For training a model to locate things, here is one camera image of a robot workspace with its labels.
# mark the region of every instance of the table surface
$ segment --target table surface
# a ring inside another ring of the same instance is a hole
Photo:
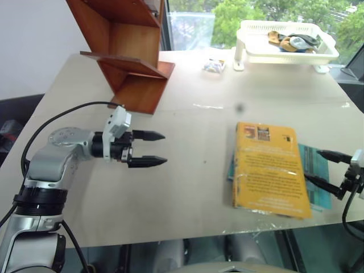
[[[227,59],[223,74],[201,69],[211,55]],[[341,222],[348,195],[332,198],[331,210],[297,220],[233,209],[226,179],[238,121],[293,127],[298,141],[313,147],[347,154],[363,147],[363,114],[330,75],[306,65],[246,64],[244,72],[236,72],[230,51],[161,52],[160,60],[176,63],[175,70],[155,114],[133,113],[131,129],[164,134],[157,142],[136,140],[134,156],[159,155],[168,162],[146,169],[102,159],[81,163],[64,209],[81,246]],[[112,96],[94,60],[79,55],[67,60],[0,169],[0,215],[19,190],[20,155],[31,134],[61,111]],[[60,118],[37,137],[28,159],[52,131],[68,126],[102,131],[110,113],[90,106]],[[340,185],[346,167],[330,163],[332,184]],[[348,221],[363,219],[363,208],[364,200],[355,198]]]

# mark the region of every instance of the wooden shelf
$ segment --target wooden shelf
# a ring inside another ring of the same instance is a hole
[[[122,24],[160,27],[143,0],[83,0],[107,20]]]
[[[112,102],[124,104],[129,111],[154,114],[158,102],[175,67],[174,63],[160,62],[168,78],[127,75]]]
[[[66,0],[115,96],[127,110],[154,113],[174,64],[158,62],[160,24],[143,0]]]
[[[167,75],[159,71],[152,65],[141,59],[123,57],[123,56],[111,56],[93,52],[81,51],[80,54],[95,59],[97,61],[107,63],[130,73],[143,74],[148,76],[154,76],[159,78],[167,78]]]

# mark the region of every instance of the teal book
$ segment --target teal book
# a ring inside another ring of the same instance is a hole
[[[323,179],[326,179],[327,182],[330,182],[329,163],[317,153],[318,149],[303,144],[298,144],[298,146],[300,150],[303,171],[322,177]],[[234,156],[231,160],[227,178],[231,181],[234,179]],[[318,211],[322,211],[322,209],[331,209],[331,196],[329,192],[319,188],[318,186],[315,186],[308,180],[306,180],[306,188],[312,209]]]

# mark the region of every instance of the black cable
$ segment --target black cable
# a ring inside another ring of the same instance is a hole
[[[32,145],[34,139],[39,135],[39,133],[48,125],[50,124],[52,121],[70,113],[70,112],[73,112],[77,109],[80,109],[80,108],[83,108],[83,107],[86,107],[86,106],[89,106],[89,105],[95,105],[95,104],[105,104],[105,105],[113,105],[113,106],[121,106],[120,104],[116,104],[114,102],[107,102],[107,101],[93,101],[93,102],[87,102],[85,104],[81,104],[81,105],[78,105],[74,108],[71,108],[65,112],[62,112],[56,116],[54,116],[53,118],[47,120],[46,122],[44,122],[35,132],[34,134],[32,135],[32,137],[29,139],[28,143],[25,145],[25,148],[24,148],[24,151],[23,151],[23,154],[22,154],[22,157],[20,159],[20,166],[21,166],[21,169],[22,169],[22,175],[23,177],[25,177],[26,175],[26,157],[27,157],[27,153],[28,153],[28,150],[30,148],[30,146]]]
[[[353,236],[354,238],[360,240],[361,242],[364,243],[364,238],[361,238],[359,236],[357,236],[356,234],[354,234],[348,227],[348,223],[346,223],[346,215],[348,214],[348,211],[349,211],[349,208],[350,208],[350,205],[351,205],[351,202],[353,201],[353,198],[356,194],[356,192],[358,191],[358,188],[359,188],[359,184],[356,184],[355,187],[353,188],[350,196],[349,196],[349,199],[348,201],[346,202],[346,205],[345,205],[345,209],[344,211],[342,212],[342,224],[345,228],[345,230],[351,235]]]
[[[0,221],[0,228],[2,227],[3,224],[5,224],[5,222],[9,219],[9,217],[11,216],[11,214],[15,211],[16,209],[16,205],[13,205],[9,211],[6,213],[6,215],[4,216],[4,218],[1,219]]]
[[[350,226],[352,226],[353,228],[360,230],[361,232],[364,233],[364,221],[363,223],[358,222],[349,222],[348,223]]]
[[[80,261],[82,263],[82,267],[84,268],[85,273],[90,273],[89,268],[87,266],[84,254],[82,253],[82,250],[80,248],[80,245],[78,244],[76,237],[73,235],[71,229],[69,228],[69,226],[67,225],[67,223],[62,220],[61,224],[63,225],[65,231],[67,232],[68,236],[70,237],[73,245],[75,246],[75,249],[77,251],[78,257],[80,258]]]

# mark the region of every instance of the white basket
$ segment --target white basket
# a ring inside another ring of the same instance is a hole
[[[272,30],[284,35],[297,33],[320,37],[322,42],[315,53],[280,52],[278,47],[268,43],[268,32]],[[235,59],[242,60],[245,48],[246,58],[251,63],[325,65],[339,57],[335,43],[315,24],[244,20],[237,31]]]

